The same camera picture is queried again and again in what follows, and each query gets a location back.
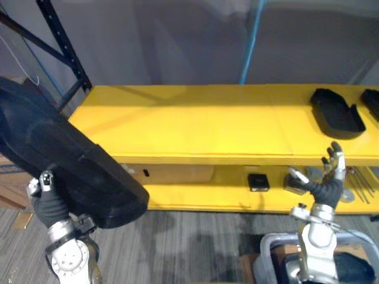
shelf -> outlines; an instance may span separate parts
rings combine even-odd
[[[248,187],[249,172],[266,173],[270,190],[268,192],[251,192]],[[236,212],[276,212],[289,213],[290,209],[304,203],[310,208],[313,197],[306,193],[297,195],[283,188],[287,167],[260,166],[246,168],[243,166],[215,166],[213,180],[208,184],[182,185],[144,185],[150,193],[149,209],[177,209],[192,211],[236,211]],[[375,190],[374,197],[364,189],[370,204],[363,202],[351,188],[355,200],[351,203],[340,202],[338,214],[377,214],[379,212],[379,182],[368,171],[362,169],[366,180]]]
[[[319,165],[332,138],[309,103],[329,88],[356,103],[367,130],[339,140],[350,166],[379,165],[364,86],[95,86],[70,122],[120,163]]]

blue pipe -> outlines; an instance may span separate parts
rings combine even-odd
[[[256,35],[258,33],[259,22],[261,21],[261,15],[262,15],[262,11],[263,11],[265,2],[266,2],[266,0],[259,0],[259,3],[258,3],[258,9],[256,12],[255,21],[254,21],[254,27],[252,29],[252,33],[251,33],[249,41],[248,41],[248,47],[246,48],[246,52],[245,52],[243,69],[241,72],[241,77],[239,79],[239,83],[241,85],[245,84],[246,77],[247,77],[248,72],[249,72],[249,66],[250,66],[251,58],[253,57],[253,51],[254,51],[254,47],[255,47]]]

metal frame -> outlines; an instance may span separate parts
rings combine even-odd
[[[64,94],[63,98],[58,102],[56,108],[61,111],[72,99],[74,94],[81,87],[83,91],[90,90],[92,88],[91,81],[89,81],[79,58],[71,45],[71,42],[63,28],[61,22],[59,21],[58,15],[56,14],[51,0],[37,0],[37,5],[40,8],[46,23],[48,24],[50,31],[53,33],[55,40],[57,41],[61,51],[49,46],[43,40],[41,40],[36,35],[32,34],[22,25],[12,20],[9,16],[0,11],[0,22],[6,25],[8,28],[14,30],[20,36],[30,40],[39,48],[46,51],[51,56],[60,60],[62,63],[68,65],[72,72],[74,73],[77,81],[73,86]]]

small black box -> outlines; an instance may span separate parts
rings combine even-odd
[[[267,175],[262,173],[251,173],[248,176],[249,186],[251,191],[268,191],[270,185]]]

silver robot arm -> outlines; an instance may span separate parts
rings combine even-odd
[[[314,196],[312,209],[304,205],[295,206],[291,215],[306,224],[299,231],[299,281],[312,281],[325,284],[337,284],[338,275],[333,258],[337,246],[335,231],[340,227],[335,224],[335,208],[341,198],[345,180],[345,155],[341,147],[332,143],[328,148],[330,161],[322,158],[326,174],[321,184],[315,184],[304,174],[291,167],[287,185],[307,190]]]
[[[56,192],[51,171],[32,179],[27,193],[40,221],[48,228],[50,241],[46,259],[61,284],[100,284],[97,266],[98,247],[89,238],[95,225],[89,216],[77,222],[68,214],[67,206]]]

